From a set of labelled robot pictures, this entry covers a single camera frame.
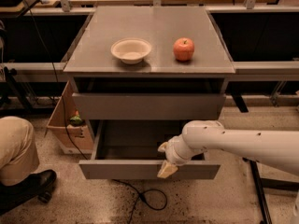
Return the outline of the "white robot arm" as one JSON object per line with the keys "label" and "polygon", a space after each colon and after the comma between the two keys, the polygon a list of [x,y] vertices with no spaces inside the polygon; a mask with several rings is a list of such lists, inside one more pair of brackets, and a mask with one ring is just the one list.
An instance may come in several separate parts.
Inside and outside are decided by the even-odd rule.
{"label": "white robot arm", "polygon": [[158,147],[158,150],[165,154],[158,176],[169,177],[192,157],[210,149],[223,150],[250,161],[263,214],[261,224],[272,224],[257,164],[299,175],[299,132],[232,130],[225,129],[216,120],[193,120],[184,125],[180,135]]}

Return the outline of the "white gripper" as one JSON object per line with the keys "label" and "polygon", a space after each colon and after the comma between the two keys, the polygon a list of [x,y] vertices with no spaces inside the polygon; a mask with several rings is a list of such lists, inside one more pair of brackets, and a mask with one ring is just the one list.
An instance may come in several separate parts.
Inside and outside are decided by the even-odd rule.
{"label": "white gripper", "polygon": [[163,161],[157,174],[159,178],[168,178],[178,170],[177,166],[185,165],[192,157],[200,153],[199,149],[189,147],[181,135],[174,136],[169,141],[160,144],[158,151],[165,152],[167,159]]}

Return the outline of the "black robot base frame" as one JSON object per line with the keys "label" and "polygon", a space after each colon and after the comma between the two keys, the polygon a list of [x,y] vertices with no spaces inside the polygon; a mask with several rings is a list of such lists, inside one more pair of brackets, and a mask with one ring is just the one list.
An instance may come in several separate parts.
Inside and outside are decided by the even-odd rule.
{"label": "black robot base frame", "polygon": [[299,190],[298,182],[291,182],[285,180],[271,179],[260,177],[259,169],[256,161],[250,161],[246,158],[243,161],[248,162],[252,173],[261,213],[263,219],[260,224],[273,224],[268,209],[267,201],[264,194],[264,189],[277,189],[297,192]]}

